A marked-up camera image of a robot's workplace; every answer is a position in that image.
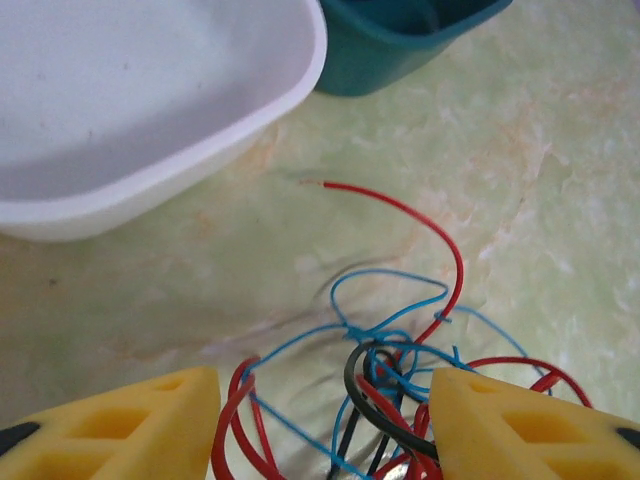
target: teal plastic container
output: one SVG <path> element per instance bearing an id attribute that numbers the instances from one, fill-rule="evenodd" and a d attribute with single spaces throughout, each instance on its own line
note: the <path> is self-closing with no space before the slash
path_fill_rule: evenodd
<path id="1" fill-rule="evenodd" d="M 512 0 L 320 0 L 329 37 L 316 89 L 355 97 L 421 67 Z"/>

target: black cable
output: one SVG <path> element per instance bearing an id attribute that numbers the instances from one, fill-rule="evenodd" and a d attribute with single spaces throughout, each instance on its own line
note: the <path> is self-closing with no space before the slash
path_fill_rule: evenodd
<path id="1" fill-rule="evenodd" d="M 388 352 L 387 350 L 384 350 L 383 348 L 376 348 L 374 351 L 374 355 L 378 355 L 378 354 L 382 354 L 383 356 L 385 356 L 387 358 L 387 360 L 390 361 L 391 363 L 391 368 L 399 375 L 402 375 L 402 370 L 400 369 L 400 365 L 397 361 L 397 359 L 395 358 L 395 356 L 391 353 Z M 364 368 L 365 368 L 365 372 L 364 372 L 364 376 L 367 379 L 368 382 L 373 383 L 373 378 L 371 376 L 371 355 L 370 353 L 367 354 L 367 356 L 365 357 L 364 360 Z M 389 382 L 385 382 L 385 383 L 379 383 L 376 382 L 376 388 L 382 388 L 382 387 L 389 387 Z M 398 394 L 396 396 L 396 402 L 399 405 L 402 405 L 402 397 L 403 397 L 403 391 L 402 389 L 400 389 L 398 391 Z M 338 452 L 337 455 L 339 458 L 343 459 L 346 457 L 347 455 L 347 450 L 349 449 L 349 445 L 351 444 L 351 440 L 353 439 L 353 434 L 355 432 L 356 429 L 356 425 L 358 423 L 358 420 L 360 419 L 360 411 L 357 408 L 354 408 L 351 411 L 351 415 L 349 416 L 349 419 L 347 420 L 347 426 L 345 427 L 345 431 L 344 434 L 342 436 L 342 440 L 340 440 L 340 445 L 338 447 Z M 378 470 L 378 466 L 380 465 L 380 462 L 382 461 L 382 457 L 384 455 L 384 452 L 387 449 L 387 446 L 389 444 L 389 440 L 390 437 L 388 435 L 384 435 L 382 437 L 382 439 L 380 440 L 380 444 L 378 445 L 378 448 L 376 449 L 376 453 L 373 457 L 373 461 L 371 462 L 371 465 L 369 466 L 369 470 L 367 471 L 367 475 L 373 475 L 373 473 L 375 473 Z M 337 477 L 338 473 L 340 473 L 340 467 L 335 464 L 332 463 L 331 464 L 331 469 L 329 470 L 329 473 L 327 474 L 326 480 L 335 480 L 335 478 Z"/>
<path id="2" fill-rule="evenodd" d="M 377 356 L 379 354 L 382 354 L 387 358 L 387 360 L 391 362 L 391 368 L 398 375 L 402 375 L 402 369 L 400 368 L 400 364 L 396 359 L 395 355 L 393 355 L 391 352 L 383 348 L 376 348 L 373 355 Z M 368 382 L 373 384 L 374 383 L 373 378 L 371 378 L 372 375 L 371 375 L 371 355 L 370 354 L 367 354 L 367 356 L 364 358 L 363 368 L 364 368 L 364 378 Z M 406 392 L 401 386 L 399 387 L 400 388 L 398 389 L 398 393 L 396 393 L 396 403 L 398 404 L 398 407 L 401 407 L 402 399 Z M 378 470 L 378 467 L 380 466 L 380 462 L 382 461 L 382 457 L 384 456 L 384 452 L 387 450 L 387 446 L 389 445 L 389 440 L 391 440 L 391 437 L 389 435 L 383 435 L 382 440 L 380 440 L 380 444 L 378 445 L 378 449 L 376 450 L 376 453 L 373 456 L 373 460 L 369 465 L 369 469 L 367 470 L 367 476 L 372 476 Z"/>
<path id="3" fill-rule="evenodd" d="M 354 408 L 351 411 L 351 415 L 349 415 L 349 420 L 347 420 L 347 426 L 344 430 L 344 435 L 342 436 L 342 440 L 340 440 L 340 446 L 338 447 L 338 457 L 342 460 L 347 456 L 347 450 L 349 449 L 349 445 L 351 444 L 351 440 L 353 439 L 353 433 L 356 431 L 356 425 L 358 424 L 358 420 L 360 420 L 360 412 L 357 408 Z M 338 473 L 340 473 L 340 466 L 337 463 L 331 463 L 331 469 L 329 473 L 327 473 L 327 480 L 334 480 Z"/>
<path id="4" fill-rule="evenodd" d="M 360 356 L 371 348 L 379 346 L 377 342 L 366 342 L 358 345 L 349 355 L 347 363 L 344 367 L 344 386 L 347 395 L 351 398 L 353 405 L 357 408 L 363 417 L 365 417 L 372 425 L 385 435 L 393 438 L 399 445 L 422 453 L 434 460 L 438 460 L 438 452 L 433 443 L 414 435 L 411 432 L 399 427 L 386 416 L 382 415 L 378 410 L 369 405 L 366 397 L 360 392 L 355 380 L 355 367 Z"/>

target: white plastic container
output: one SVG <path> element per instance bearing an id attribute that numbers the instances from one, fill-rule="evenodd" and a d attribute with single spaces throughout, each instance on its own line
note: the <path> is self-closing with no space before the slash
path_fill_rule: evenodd
<path id="1" fill-rule="evenodd" d="M 324 63 L 316 0 L 0 0 L 0 231 L 114 228 L 244 152 Z"/>

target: wire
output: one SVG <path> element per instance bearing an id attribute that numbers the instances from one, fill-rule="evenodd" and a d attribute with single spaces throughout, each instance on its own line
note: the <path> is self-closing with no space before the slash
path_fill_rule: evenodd
<path id="1" fill-rule="evenodd" d="M 238 365 L 238 368 L 236 368 L 236 370 L 233 372 L 233 375 L 231 376 L 231 381 L 229 382 L 228 402 L 230 402 L 230 399 L 239 391 L 238 388 L 242 378 L 244 377 L 246 370 L 252 364 L 259 361 L 259 359 L 260 359 L 259 357 L 251 357 L 245 360 L 244 362 L 242 362 L 240 365 Z M 224 427 L 218 427 L 218 428 L 226 429 L 227 426 L 226 424 L 223 423 L 223 420 L 224 419 L 222 418 L 219 419 L 218 424 L 224 425 Z M 236 442 L 238 443 L 240 450 L 242 451 L 244 456 L 247 458 L 247 460 L 249 460 L 251 465 L 253 465 L 253 467 L 265 478 L 269 478 L 269 479 L 283 478 L 280 472 L 278 471 L 278 469 L 275 466 L 272 466 L 269 463 L 265 462 L 265 460 L 260 456 L 260 454 L 253 448 L 249 438 L 247 437 L 247 435 L 244 432 L 244 429 L 242 428 L 242 424 L 240 422 L 240 416 L 237 414 L 237 412 L 231 417 L 230 423 L 231 423 L 231 429 L 233 431 L 233 434 L 236 437 Z"/>
<path id="2" fill-rule="evenodd" d="M 229 386 L 229 400 L 227 405 L 225 405 L 225 407 L 223 408 L 220 416 L 218 431 L 221 433 L 216 433 L 216 440 L 214 441 L 214 447 L 212 449 L 214 472 L 216 472 L 216 476 L 218 479 L 231 480 L 233 478 L 229 471 L 228 465 L 226 464 L 226 460 L 224 460 L 224 438 L 229 425 L 231 425 L 232 427 L 233 433 L 236 436 L 241 450 L 243 451 L 249 462 L 251 462 L 263 476 L 265 476 L 269 480 L 282 480 L 284 478 L 277 469 L 275 457 L 273 455 L 273 451 L 269 444 L 269 440 L 264 428 L 261 410 L 264 410 L 268 414 L 275 417 L 285 428 L 300 436 L 315 449 L 330 457 L 332 462 L 332 471 L 339 471 L 340 469 L 343 469 L 349 473 L 356 475 L 358 478 L 368 478 L 360 471 L 358 471 L 358 469 L 346 463 L 344 460 L 349 443 L 351 442 L 353 433 L 355 431 L 356 424 L 358 422 L 358 419 L 360 418 L 360 415 L 362 415 L 369 422 L 378 427 L 383 432 L 383 434 L 385 434 L 378 446 L 378 450 L 374 457 L 374 462 L 372 462 L 370 466 L 368 473 L 369 475 L 373 474 L 374 478 L 377 479 L 383 478 L 383 476 L 381 476 L 381 472 L 389 471 L 393 468 L 394 465 L 397 466 L 407 461 L 411 461 L 410 473 L 415 478 L 420 478 L 422 476 L 422 473 L 426 472 L 428 474 L 429 480 L 431 480 L 432 478 L 441 479 L 441 472 L 434 462 L 434 459 L 437 459 L 437 451 L 435 449 L 435 446 L 433 445 L 433 443 L 428 442 L 424 438 L 426 436 L 427 429 L 429 428 L 429 413 L 428 407 L 426 405 L 428 397 L 423 396 L 420 393 L 429 393 L 429 389 L 420 385 L 416 385 L 411 381 L 412 377 L 415 374 L 429 372 L 431 370 L 428 368 L 418 368 L 418 356 L 421 353 L 434 354 L 457 368 L 462 368 L 470 371 L 473 371 L 473 368 L 475 366 L 483 366 L 492 363 L 523 363 L 532 365 L 536 368 L 546 368 L 551 370 L 551 373 L 548 375 L 544 375 L 544 372 L 539 370 L 542 378 L 538 380 L 538 382 L 536 382 L 536 384 L 534 384 L 532 388 L 545 390 L 547 388 L 550 389 L 551 385 L 557 382 L 559 378 L 562 378 L 572 386 L 581 401 L 583 401 L 585 405 L 590 406 L 590 402 L 586 398 L 586 395 L 584 395 L 584 392 L 580 389 L 577 383 L 575 383 L 575 381 L 571 379 L 571 377 L 564 374 L 564 372 L 562 372 L 561 370 L 556 369 L 549 364 L 546 364 L 545 362 L 532 360 L 529 358 L 522 359 L 519 357 L 493 357 L 489 359 L 481 359 L 469 364 L 464 364 L 460 361 L 458 351 L 455 346 L 453 347 L 453 356 L 451 356 L 433 347 L 421 345 L 444 321 L 451 321 L 448 316 L 456 307 L 456 303 L 460 297 L 460 293 L 462 290 L 464 276 L 464 264 L 458 247 L 455 245 L 451 237 L 444 231 L 444 229 L 438 226 L 429 217 L 385 194 L 367 188 L 348 185 L 344 183 L 321 182 L 320 184 L 325 188 L 357 193 L 377 199 L 407 213 L 418 222 L 432 229 L 448 245 L 454 257 L 456 265 L 456 278 L 453 291 L 442 311 L 436 312 L 436 314 L 434 315 L 434 320 L 431 322 L 431 324 L 415 340 L 412 340 L 408 332 L 401 329 L 387 329 L 387 327 L 389 327 L 397 319 L 408 314 L 409 312 L 433 304 L 440 300 L 444 300 L 449 293 L 448 288 L 444 283 L 438 282 L 436 280 L 431 280 L 427 277 L 390 269 L 364 269 L 356 272 L 351 272 L 339 278 L 333 284 L 330 291 L 331 306 L 333 307 L 336 316 L 338 317 L 338 323 L 323 325 L 304 332 L 277 347 L 263 359 L 253 358 L 243 362 L 238 367 L 238 369 L 236 369 L 236 372 L 234 372 L 232 382 Z M 378 323 L 374 327 L 365 329 L 350 323 L 347 316 L 340 309 L 335 296 L 338 287 L 344 281 L 356 276 L 373 273 L 395 275 L 411 280 L 430 283 L 436 286 L 440 286 L 443 291 L 432 298 L 422 300 L 420 302 L 416 302 L 407 307 L 404 307 L 403 309 L 398 310 L 396 313 L 387 317 L 385 320 Z M 479 314 L 475 310 L 469 309 L 468 307 L 458 307 L 458 311 L 475 315 L 477 318 L 484 321 L 487 325 L 489 325 L 491 328 L 500 333 L 505 339 L 507 339 L 507 341 L 509 341 L 518 350 L 519 353 L 526 356 L 526 352 L 524 351 L 524 349 L 522 349 L 522 347 L 520 347 L 512 337 L 510 337 L 504 330 L 502 330 L 497 324 L 493 323 L 487 317 L 484 317 L 483 315 Z M 298 342 L 312 335 L 336 329 L 345 329 L 345 338 L 354 340 L 356 343 L 358 343 L 358 345 L 349 356 L 347 365 L 345 365 L 344 382 L 348 394 L 348 399 L 345 399 L 340 407 L 340 410 L 338 411 L 338 416 L 336 417 L 336 422 L 334 424 L 331 450 L 328 450 L 324 445 L 312 438 L 309 434 L 300 429 L 293 422 L 285 418 L 275 408 L 273 408 L 257 395 L 255 391 L 255 376 L 253 372 L 256 368 L 272 360 L 284 350 L 292 347 Z M 381 345 L 388 348 L 394 348 L 394 353 L 390 354 L 385 350 L 379 350 L 379 347 Z M 363 365 L 365 367 L 364 376 L 356 376 L 355 364 L 357 363 L 358 358 L 364 352 L 367 352 L 365 362 L 368 362 L 368 364 L 366 366 Z M 386 356 L 386 361 L 381 361 L 377 358 L 377 354 L 381 352 L 389 353 L 389 355 L 385 355 L 385 353 L 382 353 L 384 356 Z M 413 353 L 413 362 L 406 372 L 402 372 L 400 370 L 400 365 L 404 363 L 407 356 L 411 353 Z M 247 395 L 249 395 L 251 398 L 251 410 L 260 439 L 260 444 L 262 446 L 262 450 L 264 453 L 264 457 L 266 457 L 266 460 L 265 458 L 262 458 L 262 456 L 260 456 L 260 454 L 249 442 L 242 428 L 240 417 L 237 413 L 238 405 Z M 385 395 L 389 398 L 393 397 L 394 401 L 391 402 Z M 409 396 L 419 402 L 423 402 L 418 406 L 418 409 L 416 410 L 413 427 L 410 427 L 407 424 L 407 422 L 399 412 L 400 401 L 403 395 Z M 353 402 L 355 408 L 350 415 L 350 418 L 347 422 L 347 428 L 345 429 L 343 438 L 340 441 L 340 445 L 338 446 L 337 444 L 340 425 L 342 423 L 342 417 L 344 416 L 346 408 L 348 406 L 349 399 Z M 393 438 L 396 442 L 398 442 L 400 448 L 404 448 L 407 451 L 406 453 L 400 454 L 397 457 L 393 458 L 385 466 L 374 472 L 373 470 L 377 469 L 378 463 L 382 455 L 384 454 L 389 438 Z"/>
<path id="3" fill-rule="evenodd" d="M 405 422 L 404 418 L 402 418 L 402 415 L 388 402 L 386 398 L 375 390 L 375 388 L 373 388 L 371 384 L 364 379 L 364 377 L 362 377 L 362 380 L 371 388 L 367 388 L 366 385 L 363 387 L 360 382 L 358 382 L 355 375 L 355 366 L 358 358 L 370 348 L 375 348 L 377 346 L 378 344 L 375 342 L 367 342 L 358 345 L 349 355 L 344 367 L 344 385 L 347 390 L 347 395 L 349 395 L 354 406 L 360 411 L 360 413 L 381 432 L 389 435 L 396 442 L 410 450 L 420 452 L 426 456 L 437 459 L 438 454 L 433 444 L 416 437 L 411 432 L 411 428 Z M 386 417 L 378 413 L 369 405 L 366 398 L 362 397 L 356 382 L 358 382 L 358 385 L 363 388 L 364 393 L 370 397 L 379 408 L 383 409 Z M 385 411 L 384 409 L 389 405 L 391 406 L 391 409 Z"/>
<path id="4" fill-rule="evenodd" d="M 500 325 L 498 325 L 496 322 L 494 322 L 493 320 L 491 320 L 489 317 L 487 317 L 486 315 L 483 315 L 482 313 L 480 313 L 479 311 L 471 308 L 471 307 L 466 307 L 464 305 L 456 305 L 455 308 L 453 309 L 456 312 L 463 312 L 463 313 L 467 313 L 469 315 L 472 315 L 474 317 L 476 317 L 478 320 L 480 320 L 481 322 L 484 322 L 487 326 L 489 326 L 490 328 L 492 328 L 493 330 L 495 330 L 499 335 L 502 336 L 502 338 L 504 338 L 507 342 L 509 342 L 511 344 L 511 346 L 513 348 L 515 348 L 518 353 L 520 355 L 522 355 L 523 357 L 529 357 L 529 354 L 527 353 L 527 351 L 522 347 L 522 345 L 520 345 L 515 338 L 513 338 L 511 335 L 509 335 L 509 333 L 502 328 Z M 540 375 L 540 377 L 544 377 L 545 376 L 545 372 L 540 368 L 540 367 L 533 367 L 535 369 L 536 372 L 538 372 L 538 375 Z M 549 395 L 553 395 L 553 392 L 551 391 L 551 388 L 547 388 L 545 390 L 542 391 L 546 391 L 549 390 Z"/>
<path id="5" fill-rule="evenodd" d="M 387 205 L 391 205 L 392 207 L 395 207 L 398 210 L 403 211 L 404 213 L 406 213 L 413 219 L 417 220 L 418 222 L 422 223 L 423 225 L 429 227 L 440 238 L 442 238 L 442 240 L 444 240 L 444 242 L 448 245 L 449 249 L 451 250 L 451 253 L 453 254 L 453 258 L 456 263 L 456 282 L 453 287 L 453 292 L 451 293 L 451 297 L 449 298 L 449 301 L 447 302 L 445 307 L 442 309 L 442 317 L 446 318 L 449 315 L 449 313 L 451 313 L 451 310 L 453 310 L 453 307 L 455 306 L 455 304 L 458 302 L 458 298 L 460 297 L 460 293 L 462 292 L 462 282 L 464 277 L 464 263 L 462 261 L 462 255 L 460 254 L 460 250 L 458 249 L 458 246 L 455 244 L 455 242 L 449 236 L 449 234 L 442 227 L 440 227 L 440 225 L 438 225 L 428 216 L 424 215 L 423 213 L 420 213 L 418 210 L 410 207 L 409 205 L 406 205 L 405 203 L 399 200 L 396 200 L 395 198 L 385 195 L 384 193 L 376 192 L 375 190 L 371 190 L 365 187 L 349 185 L 347 183 L 322 181 L 320 182 L 320 185 L 322 185 L 324 188 L 330 188 L 333 190 L 343 190 L 346 192 L 357 193 L 359 195 L 364 195 L 370 198 L 374 198 L 383 203 L 386 203 Z M 442 318 L 441 317 L 436 318 L 424 332 L 418 335 L 415 342 L 416 343 L 424 342 L 427 338 L 429 338 L 429 336 L 431 336 L 431 334 L 441 324 L 442 324 Z"/>
<path id="6" fill-rule="evenodd" d="M 576 396 L 580 399 L 580 402 L 582 402 L 585 407 L 593 408 L 593 405 L 587 397 L 587 394 L 584 392 L 584 390 L 582 390 L 580 385 L 578 385 L 578 382 L 576 382 L 567 373 L 565 373 L 563 370 L 560 370 L 555 365 L 551 365 L 550 363 L 544 362 L 542 360 L 522 357 L 489 357 L 474 360 L 472 362 L 469 362 L 468 365 L 472 368 L 477 368 L 483 367 L 485 365 L 496 365 L 501 363 L 520 363 L 524 365 L 536 365 L 538 367 L 546 368 L 547 370 L 550 370 L 554 375 L 557 375 L 558 377 L 562 378 L 562 380 L 567 382 Z"/>
<path id="7" fill-rule="evenodd" d="M 260 412 L 260 405 L 251 397 L 251 413 L 253 414 L 253 422 L 256 426 L 258 438 L 260 439 L 260 445 L 262 446 L 262 452 L 266 457 L 267 463 L 273 468 L 278 468 L 276 465 L 276 459 L 273 456 L 273 450 L 269 443 L 269 437 L 267 436 L 267 430 L 264 428 L 264 421 L 262 420 L 262 413 Z"/>
<path id="8" fill-rule="evenodd" d="M 236 369 L 238 379 L 242 376 L 242 373 L 246 368 L 246 364 L 253 360 L 254 359 L 246 360 Z M 227 436 L 229 424 L 234 417 L 238 416 L 238 405 L 240 405 L 240 402 L 242 402 L 242 400 L 249 394 L 254 386 L 255 376 L 249 375 L 246 382 L 244 382 L 244 384 L 233 395 L 229 397 L 226 405 L 220 412 L 220 416 L 218 418 L 218 428 L 216 429 L 216 434 L 213 440 L 213 447 L 211 448 L 211 467 L 217 480 L 234 480 L 233 475 L 229 470 L 229 465 L 227 464 L 227 458 L 225 455 L 225 438 Z M 286 480 L 278 472 L 274 472 L 273 474 L 269 475 L 265 474 L 265 472 L 260 473 L 269 480 Z"/>
<path id="9" fill-rule="evenodd" d="M 551 391 L 551 387 L 553 387 L 560 380 L 562 379 L 554 372 L 549 372 L 544 377 L 540 378 L 536 383 L 531 385 L 531 388 L 529 388 L 529 390 L 540 393 L 546 392 L 547 390 Z"/>

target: marble surface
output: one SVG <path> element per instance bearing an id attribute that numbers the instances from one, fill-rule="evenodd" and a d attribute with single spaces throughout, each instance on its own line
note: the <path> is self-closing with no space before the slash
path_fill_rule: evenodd
<path id="1" fill-rule="evenodd" d="M 466 304 L 574 374 L 597 408 L 640 421 L 639 131 L 633 2 L 516 1 L 377 94 L 312 95 L 224 171 L 116 231 L 60 245 L 0 237 L 0 423 L 196 364 L 218 365 L 226 389 L 247 355 L 331 321 L 316 293 L 352 263 L 452 282 L 433 234 L 382 204 L 300 184 L 309 177 L 431 215 L 462 250 Z M 371 324 L 421 295 L 372 278 L 343 298 Z M 467 359 L 511 352 L 455 319 L 437 342 Z M 259 388 L 326 438 L 349 349 L 315 342 L 262 370 Z M 273 438 L 284 471 L 302 478 L 310 454 L 277 428 Z"/>

